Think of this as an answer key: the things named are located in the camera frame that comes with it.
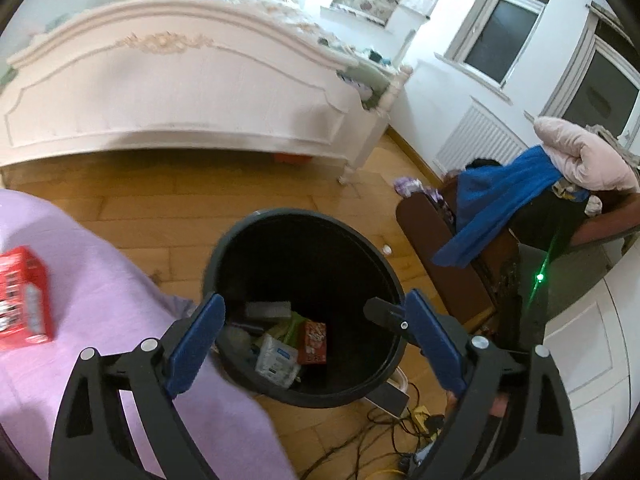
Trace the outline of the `person's right hand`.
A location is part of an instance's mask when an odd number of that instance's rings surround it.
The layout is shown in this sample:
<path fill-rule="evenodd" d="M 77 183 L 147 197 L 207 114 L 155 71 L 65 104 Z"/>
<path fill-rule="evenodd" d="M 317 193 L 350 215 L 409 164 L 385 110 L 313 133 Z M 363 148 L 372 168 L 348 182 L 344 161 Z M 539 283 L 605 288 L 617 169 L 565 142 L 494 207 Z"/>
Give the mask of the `person's right hand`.
<path fill-rule="evenodd" d="M 454 410 L 457 408 L 458 398 L 454 395 L 453 392 L 446 392 L 446 408 L 445 408 L 445 417 L 450 416 Z M 506 408 L 509 404 L 509 396 L 505 393 L 499 393 L 498 396 L 495 397 L 494 403 L 489 411 L 490 416 L 503 418 L 506 414 Z"/>

